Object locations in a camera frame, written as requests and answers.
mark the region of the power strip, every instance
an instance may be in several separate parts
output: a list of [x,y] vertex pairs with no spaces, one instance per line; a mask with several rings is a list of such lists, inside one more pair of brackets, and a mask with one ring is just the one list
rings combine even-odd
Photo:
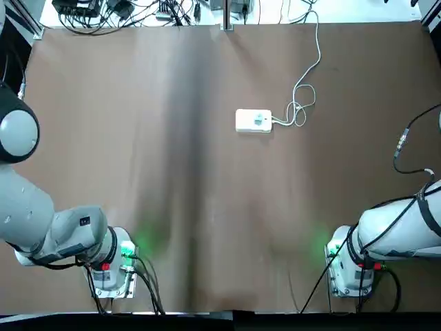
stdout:
[[272,129],[271,110],[237,109],[236,131],[270,133]]

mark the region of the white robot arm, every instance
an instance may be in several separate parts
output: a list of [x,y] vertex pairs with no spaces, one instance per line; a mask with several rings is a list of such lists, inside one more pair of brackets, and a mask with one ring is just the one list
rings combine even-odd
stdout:
[[432,184],[425,185],[412,197],[394,199],[366,210],[357,225],[339,227],[325,246],[335,296],[368,295],[372,291],[373,273],[380,267],[375,261],[441,257],[441,181],[433,183],[434,173],[430,169],[403,172],[395,163],[411,125],[440,106],[429,108],[409,123],[394,154],[394,168],[399,173],[428,172]]
[[0,86],[0,239],[22,265],[51,265],[75,257],[92,271],[99,297],[133,297],[137,253],[123,228],[107,226],[99,206],[54,211],[50,196],[17,174],[11,164],[36,150],[40,130],[33,111]]

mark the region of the brown table surface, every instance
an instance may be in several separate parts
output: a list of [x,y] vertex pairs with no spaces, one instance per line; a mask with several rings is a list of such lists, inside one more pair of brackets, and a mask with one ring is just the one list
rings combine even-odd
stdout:
[[[25,98],[41,141],[16,169],[57,209],[100,204],[111,225],[127,228],[154,260],[167,311],[292,311],[288,270],[301,308],[333,231],[420,188],[425,177],[395,173],[392,156],[408,121],[441,100],[438,59],[418,22],[321,24],[306,125],[237,134],[237,108],[283,115],[316,60],[314,28],[47,30]],[[437,116],[412,129],[403,168],[441,171]],[[94,309],[80,269],[25,268],[1,248],[2,313]],[[440,262],[390,264],[400,310],[439,310]],[[142,283],[136,291],[114,310],[151,310]],[[388,310],[394,294],[386,277],[365,310]],[[335,310],[354,303],[332,299]],[[308,310],[327,311],[325,282]]]

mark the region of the black cable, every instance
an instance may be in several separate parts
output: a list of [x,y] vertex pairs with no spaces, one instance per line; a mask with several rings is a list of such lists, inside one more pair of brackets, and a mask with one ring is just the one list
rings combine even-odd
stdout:
[[158,310],[159,311],[163,311],[163,304],[162,304],[162,301],[161,301],[161,296],[159,295],[158,276],[156,274],[156,270],[154,269],[153,263],[149,259],[147,259],[147,262],[148,262],[150,268],[153,271],[153,275],[154,276],[152,277],[152,275],[149,273],[149,271],[147,269],[147,266],[145,265],[144,261],[140,257],[138,257],[136,255],[130,255],[130,256],[127,256],[127,257],[129,257],[131,259],[136,259],[137,261],[141,262],[141,264],[143,265],[144,271],[145,271],[145,273],[147,275],[147,281],[149,283],[150,282],[153,283],[153,286],[154,286],[154,289],[155,289],[155,292],[153,294],[154,294],[154,296],[156,298],[156,303],[157,303]]
[[329,313],[332,314],[332,307],[331,307],[331,289],[329,287],[329,273],[326,273],[326,282],[328,284],[328,308],[329,308]]
[[248,5],[244,4],[242,6],[242,16],[243,16],[243,25],[246,26],[247,25],[247,17],[248,17]]
[[92,278],[92,273],[90,272],[89,267],[84,266],[84,268],[86,269],[86,272],[88,274],[88,283],[89,283],[90,294],[92,295],[92,298],[94,299],[94,302],[96,305],[96,310],[101,315],[107,315],[108,313],[105,311],[105,309],[101,305],[101,302],[99,301],[99,298],[96,296],[96,288],[95,288],[95,284],[94,284],[94,281]]
[[361,309],[363,308],[362,287],[363,287],[363,279],[365,278],[365,264],[366,264],[366,257],[361,267],[360,286],[358,287],[358,307],[356,309],[356,312],[361,312]]
[[156,297],[154,296],[153,290],[152,290],[152,286],[150,285],[150,282],[148,281],[148,279],[145,277],[145,275],[140,272],[139,270],[135,271],[136,274],[138,276],[140,276],[140,278],[144,281],[144,284],[147,286],[147,289],[150,292],[150,298],[152,300],[152,305],[153,305],[153,309],[155,311],[155,313],[157,314],[158,312],[161,313],[162,315],[165,315],[165,311],[164,309],[162,309],[162,307],[159,305]]
[[401,153],[401,149],[402,149],[402,147],[403,147],[403,145],[404,145],[404,143],[405,143],[405,141],[406,141],[406,139],[407,139],[407,135],[408,135],[408,133],[409,133],[409,131],[410,131],[411,126],[412,126],[412,125],[413,125],[413,124],[414,124],[419,118],[423,117],[425,114],[427,114],[427,113],[429,113],[429,112],[431,112],[431,111],[437,109],[437,108],[440,107],[440,106],[441,106],[441,103],[439,103],[438,105],[434,105],[434,106],[430,107],[428,110],[425,110],[424,112],[422,112],[422,113],[419,114],[418,116],[414,117],[414,118],[409,122],[409,124],[407,124],[407,127],[404,129],[404,132],[403,132],[403,134],[401,135],[400,140],[399,140],[399,142],[398,142],[398,145],[397,145],[396,151],[395,151],[395,153],[394,153],[394,155],[393,155],[393,168],[394,168],[397,172],[399,172],[400,174],[416,174],[416,173],[419,173],[419,172],[426,172],[426,170],[425,170],[425,169],[422,169],[422,168],[421,168],[421,169],[411,170],[411,171],[406,171],[406,170],[398,169],[398,167],[397,167],[397,165],[396,165],[396,161],[397,161],[397,159],[398,159],[398,156],[399,156],[400,153]]
[[314,295],[314,292],[316,291],[318,284],[320,284],[320,281],[322,280],[323,276],[326,274],[326,272],[328,271],[329,267],[331,266],[332,262],[334,261],[334,259],[338,256],[338,253],[342,250],[343,246],[346,244],[347,239],[352,235],[353,231],[357,228],[356,224],[354,227],[352,227],[352,229],[350,229],[350,231],[348,231],[348,234],[345,238],[345,240],[342,242],[342,245],[340,246],[340,248],[337,249],[336,254],[332,257],[332,259],[329,261],[329,263],[326,265],[326,268],[323,270],[322,274],[320,275],[320,277],[318,278],[314,288],[311,291],[311,294],[308,297],[308,300],[306,300],[305,305],[303,306],[302,310],[300,311],[300,313],[302,314],[306,307],[308,306],[308,303],[311,301],[312,296]]
[[380,235],[378,235],[374,240],[370,241],[368,244],[364,245],[363,248],[361,249],[360,253],[364,254],[366,251],[366,248],[368,248],[369,246],[373,245],[374,243],[376,243],[378,240],[380,240],[381,238],[383,238],[383,236],[388,233],[388,231],[390,229],[392,229],[392,227],[401,219],[401,217],[407,212],[407,210],[409,210],[409,208],[415,203],[416,198],[412,198],[412,201],[406,206],[405,209],[402,210],[402,212],[396,217],[395,220],[393,220],[392,223],[389,224],[389,226],[386,228],[386,230],[384,230]]
[[17,60],[17,63],[19,64],[20,70],[21,70],[21,74],[23,75],[22,78],[22,83],[26,84],[26,72],[25,72],[25,67],[23,65],[23,62],[19,56],[19,53],[17,52],[17,50],[15,49],[15,47],[10,44],[9,46],[10,51],[14,54],[15,59]]
[[260,24],[260,0],[259,0],[259,20],[257,21],[257,25]]
[[172,12],[172,16],[174,17],[175,24],[177,26],[182,26],[183,24],[182,24],[181,20],[179,19],[178,15],[177,15],[177,13],[176,13],[176,11],[174,9],[174,5],[172,3],[170,3],[168,0],[165,0],[165,4],[170,9],[170,12]]
[[285,0],[282,0],[282,5],[280,7],[280,19],[278,20],[278,24],[280,24],[280,22],[282,21],[282,11],[283,11],[283,4],[284,4]]
[[390,310],[390,312],[396,312],[398,310],[398,308],[400,307],[400,303],[401,303],[401,283],[400,283],[400,280],[398,279],[397,274],[393,270],[391,270],[389,268],[384,268],[384,269],[382,269],[382,271],[390,274],[392,276],[393,282],[395,283],[397,292],[395,295],[395,302],[393,303],[393,307]]

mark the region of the electronic equipment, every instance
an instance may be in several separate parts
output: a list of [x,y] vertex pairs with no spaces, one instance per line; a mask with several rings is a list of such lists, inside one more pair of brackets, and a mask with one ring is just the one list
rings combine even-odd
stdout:
[[[200,3],[205,4],[210,10],[223,9],[224,0],[200,0]],[[231,0],[230,7],[232,12],[242,13],[243,6],[248,6],[248,13],[252,11],[253,0]]]
[[104,0],[52,0],[52,5],[59,14],[73,14],[80,17],[98,17]]
[[107,0],[107,7],[121,19],[128,19],[135,7],[128,0]]

